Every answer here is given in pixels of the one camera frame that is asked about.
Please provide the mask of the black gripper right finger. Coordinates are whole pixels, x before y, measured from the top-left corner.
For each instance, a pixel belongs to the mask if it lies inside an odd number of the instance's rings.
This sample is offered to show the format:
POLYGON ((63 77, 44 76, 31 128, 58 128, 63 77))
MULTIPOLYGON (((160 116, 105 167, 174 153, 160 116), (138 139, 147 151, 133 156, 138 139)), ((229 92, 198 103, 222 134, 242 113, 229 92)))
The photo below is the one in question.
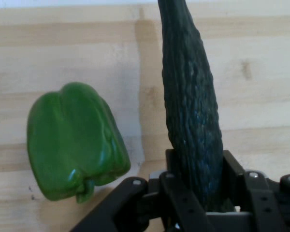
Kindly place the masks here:
POLYGON ((223 189, 253 232, 290 232, 290 174, 278 182, 264 172, 244 169, 230 151, 223 152, 223 189))

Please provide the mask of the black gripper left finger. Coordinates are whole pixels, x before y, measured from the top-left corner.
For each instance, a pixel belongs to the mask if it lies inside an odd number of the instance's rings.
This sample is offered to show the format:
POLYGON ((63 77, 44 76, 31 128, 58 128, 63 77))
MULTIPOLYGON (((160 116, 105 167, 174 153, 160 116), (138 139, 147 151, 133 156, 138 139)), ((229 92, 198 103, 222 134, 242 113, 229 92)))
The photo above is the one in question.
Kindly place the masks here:
POLYGON ((179 158, 166 150, 167 170, 145 180, 128 177, 73 228, 73 232, 144 232, 160 218, 166 232, 213 232, 194 193, 181 180, 179 158))

